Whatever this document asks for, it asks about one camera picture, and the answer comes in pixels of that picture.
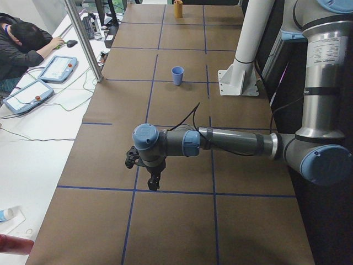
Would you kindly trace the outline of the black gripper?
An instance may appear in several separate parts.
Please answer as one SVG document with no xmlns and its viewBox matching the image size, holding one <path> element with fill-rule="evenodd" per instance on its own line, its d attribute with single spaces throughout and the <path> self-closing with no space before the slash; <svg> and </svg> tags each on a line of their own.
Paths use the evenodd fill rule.
<svg viewBox="0 0 353 265">
<path fill-rule="evenodd" d="M 151 175 L 150 179 L 147 181 L 149 190 L 157 191 L 160 188 L 159 181 L 161 179 L 161 172 L 166 167 L 165 157 L 163 157 L 159 161 L 143 161 L 143 163 L 145 164 L 147 171 Z"/>
</svg>

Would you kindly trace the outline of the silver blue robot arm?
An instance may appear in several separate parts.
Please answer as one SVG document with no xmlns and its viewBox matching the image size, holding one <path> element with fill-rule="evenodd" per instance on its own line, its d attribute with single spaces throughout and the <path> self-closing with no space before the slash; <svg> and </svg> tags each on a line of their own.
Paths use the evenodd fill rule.
<svg viewBox="0 0 353 265">
<path fill-rule="evenodd" d="M 158 130 L 152 124 L 141 124 L 133 131 L 134 145 L 126 154 L 126 167 L 146 168 L 151 175 L 148 187 L 157 190 L 168 156 L 197 156 L 204 149 L 281 159 L 320 186 L 346 179 L 352 170 L 352 154 L 341 145 L 344 134 L 337 123 L 352 34 L 352 2 L 286 1 L 281 30 L 283 40 L 308 41 L 299 130 L 263 135 L 185 124 Z"/>
</svg>

